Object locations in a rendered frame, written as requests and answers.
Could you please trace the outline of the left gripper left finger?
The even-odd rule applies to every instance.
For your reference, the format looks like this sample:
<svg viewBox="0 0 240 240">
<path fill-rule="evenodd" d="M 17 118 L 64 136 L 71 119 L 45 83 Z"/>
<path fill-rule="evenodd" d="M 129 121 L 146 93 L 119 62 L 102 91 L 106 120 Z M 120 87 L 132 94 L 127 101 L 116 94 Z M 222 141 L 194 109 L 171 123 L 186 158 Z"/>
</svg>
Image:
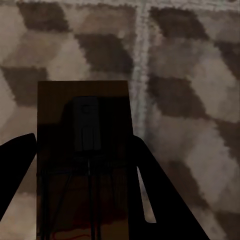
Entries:
<svg viewBox="0 0 240 240">
<path fill-rule="evenodd" d="M 0 221 L 36 154 L 34 133 L 16 137 L 0 146 Z"/>
</svg>

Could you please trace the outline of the mousetrap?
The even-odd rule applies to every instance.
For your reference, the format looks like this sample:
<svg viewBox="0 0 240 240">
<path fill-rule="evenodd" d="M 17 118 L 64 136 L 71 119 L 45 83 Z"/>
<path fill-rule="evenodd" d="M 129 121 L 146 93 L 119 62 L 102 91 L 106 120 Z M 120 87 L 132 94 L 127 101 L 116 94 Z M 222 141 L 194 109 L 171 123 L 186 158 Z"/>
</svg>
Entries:
<svg viewBox="0 0 240 240">
<path fill-rule="evenodd" d="M 36 240 L 129 240 L 127 80 L 37 81 Z"/>
</svg>

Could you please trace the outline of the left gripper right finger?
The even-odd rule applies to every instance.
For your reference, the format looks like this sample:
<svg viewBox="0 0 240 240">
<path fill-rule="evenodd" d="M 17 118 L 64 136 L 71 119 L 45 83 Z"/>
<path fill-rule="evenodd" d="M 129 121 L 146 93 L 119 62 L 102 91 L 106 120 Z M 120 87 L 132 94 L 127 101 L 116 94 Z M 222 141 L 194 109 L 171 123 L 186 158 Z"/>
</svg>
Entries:
<svg viewBox="0 0 240 240">
<path fill-rule="evenodd" d="M 144 141 L 125 134 L 129 240 L 210 240 Z M 137 167 L 156 223 L 145 220 Z"/>
</svg>

